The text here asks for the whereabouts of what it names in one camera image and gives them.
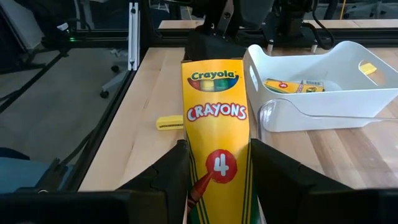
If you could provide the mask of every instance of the number 4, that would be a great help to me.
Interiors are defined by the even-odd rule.
[[[229,166],[225,163],[225,154],[221,154],[220,157],[216,157],[214,161],[214,171],[221,172],[221,175],[225,177],[226,171],[229,170]]]

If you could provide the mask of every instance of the crayola crayon box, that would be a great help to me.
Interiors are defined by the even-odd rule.
[[[259,223],[242,60],[182,63],[191,223]]]

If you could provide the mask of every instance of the chair wheel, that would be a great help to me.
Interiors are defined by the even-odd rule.
[[[108,91],[101,91],[99,94],[102,99],[107,99],[109,97],[109,92]]]
[[[119,72],[119,66],[113,65],[113,66],[111,67],[111,70],[112,70],[112,72],[117,73],[117,72]]]

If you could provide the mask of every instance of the wooden tabletop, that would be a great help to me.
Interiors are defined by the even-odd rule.
[[[341,28],[398,27],[398,20],[324,21],[323,23],[327,27]],[[198,24],[200,21],[167,21],[163,22],[160,27],[192,28]],[[371,49],[371,51],[398,69],[398,49],[384,48]],[[275,50],[275,52],[277,55],[306,53],[298,50]],[[155,126],[155,121],[160,116],[182,114],[180,62],[183,55],[183,48],[151,48],[148,50],[91,163],[80,190],[114,190],[153,164],[171,149],[178,139],[183,139],[182,130],[158,131]],[[396,114],[398,117],[398,106],[392,105],[388,109],[391,114]],[[253,113],[251,115],[251,133],[255,138],[257,124]],[[395,128],[395,133],[398,133],[398,126]],[[294,133],[285,134],[280,138],[289,139],[283,142],[293,142],[294,140],[304,142],[305,144],[299,146],[290,143],[287,147],[290,151],[284,153],[304,164],[309,164],[310,167],[332,178],[342,182],[347,181],[345,184],[352,187],[369,187],[377,185],[375,183],[378,182],[382,182],[380,185],[386,186],[398,183],[395,175],[398,174],[398,149],[380,151],[376,147],[368,147],[369,144],[383,146],[383,142],[377,139],[362,138],[363,136],[363,133],[352,131],[343,131],[337,134],[324,131],[314,141],[311,141],[311,138],[314,137],[310,135],[295,135]],[[347,145],[346,140],[356,137],[360,143],[356,145],[355,150],[347,149],[346,147],[352,144]],[[331,144],[333,147],[329,147],[327,144],[331,142],[333,142]],[[322,151],[314,150],[318,145],[323,146]],[[352,173],[352,167],[370,167],[371,169],[373,167],[375,171],[387,173],[388,179],[385,181],[383,177],[375,177],[376,180],[374,180],[368,175],[362,175],[361,171]]]

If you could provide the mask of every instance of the wall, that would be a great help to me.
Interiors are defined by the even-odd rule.
[[[30,10],[22,7],[14,0],[0,0],[0,5],[11,20],[26,49],[32,50],[40,44],[43,33]]]

